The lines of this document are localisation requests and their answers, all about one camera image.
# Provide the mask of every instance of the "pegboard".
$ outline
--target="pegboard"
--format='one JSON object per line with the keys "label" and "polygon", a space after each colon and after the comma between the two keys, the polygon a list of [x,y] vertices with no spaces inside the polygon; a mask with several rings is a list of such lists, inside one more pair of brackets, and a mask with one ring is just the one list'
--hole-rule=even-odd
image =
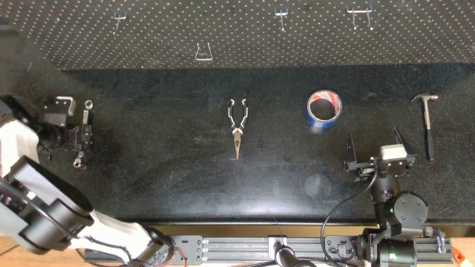
{"label": "pegboard", "polygon": [[[284,30],[276,8],[287,11]],[[355,15],[349,10],[370,8]],[[59,69],[475,62],[466,0],[0,0]],[[117,32],[114,14],[126,14]],[[198,59],[195,59],[198,44]]]}

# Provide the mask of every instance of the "black tabletop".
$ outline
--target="black tabletop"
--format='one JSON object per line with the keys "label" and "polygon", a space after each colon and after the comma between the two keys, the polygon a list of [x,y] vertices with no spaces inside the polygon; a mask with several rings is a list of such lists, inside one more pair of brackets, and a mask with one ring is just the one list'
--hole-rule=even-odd
{"label": "black tabletop", "polygon": [[[318,224],[366,185],[344,171],[347,135],[366,162],[395,144],[398,127],[418,154],[401,187],[429,203],[427,222],[473,223],[474,71],[473,65],[378,65],[68,72],[80,89],[42,93],[94,102],[94,151],[82,170],[72,167],[76,155],[66,148],[41,161],[95,209],[124,220]],[[306,119],[317,90],[332,90],[343,103],[333,127],[318,133]],[[431,165],[421,102],[410,102],[424,92],[439,95],[429,102]],[[238,160],[230,99],[249,105]],[[236,105],[236,118],[242,113]],[[332,222],[374,223],[369,194],[343,206]]]}

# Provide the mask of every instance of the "pegboard hook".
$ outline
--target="pegboard hook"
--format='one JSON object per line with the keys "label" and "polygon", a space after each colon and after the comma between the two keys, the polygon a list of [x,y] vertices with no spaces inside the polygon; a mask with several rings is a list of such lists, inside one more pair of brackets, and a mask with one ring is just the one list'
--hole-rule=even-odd
{"label": "pegboard hook", "polygon": [[114,34],[117,34],[117,31],[119,30],[119,23],[121,20],[125,20],[127,18],[127,13],[124,13],[124,14],[116,14],[114,13],[114,19],[117,20],[117,23],[116,23],[116,30],[114,31]]}
{"label": "pegboard hook", "polygon": [[370,18],[370,12],[373,12],[372,7],[370,7],[369,9],[366,7],[365,10],[355,10],[354,7],[352,7],[351,10],[348,10],[348,7],[347,7],[347,12],[351,13],[351,15],[353,16],[353,29],[354,30],[356,30],[355,13],[366,13],[366,15],[368,17],[368,26],[370,26],[370,30],[373,30],[373,27],[371,27],[371,18]]}
{"label": "pegboard hook", "polygon": [[275,9],[275,15],[281,17],[281,29],[282,29],[282,31],[285,31],[285,29],[284,29],[284,16],[287,16],[288,13],[289,13],[288,8],[286,8],[285,11],[284,11],[284,9],[279,9],[279,8]]}
{"label": "pegboard hook", "polygon": [[[194,59],[197,60],[197,61],[211,61],[211,60],[213,60],[213,53],[211,52],[211,48],[209,47],[209,43],[208,43],[208,50],[209,50],[209,55],[207,53],[200,53],[200,43],[198,43],[198,50],[196,51],[196,54],[194,55]],[[206,57],[204,59],[199,59],[198,55],[208,56],[208,57]]]}

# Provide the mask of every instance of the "roll of blue tape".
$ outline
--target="roll of blue tape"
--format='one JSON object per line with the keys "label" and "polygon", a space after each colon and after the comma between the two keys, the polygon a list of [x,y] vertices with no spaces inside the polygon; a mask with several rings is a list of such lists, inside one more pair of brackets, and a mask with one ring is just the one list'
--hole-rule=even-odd
{"label": "roll of blue tape", "polygon": [[[310,105],[319,100],[327,100],[328,102],[332,103],[333,107],[335,108],[335,116],[331,119],[319,119],[312,113],[310,109]],[[341,100],[340,96],[338,96],[335,92],[331,90],[320,90],[313,93],[313,95],[309,98],[307,102],[307,120],[311,126],[315,128],[329,128],[335,123],[335,120],[340,116],[341,113]]]}

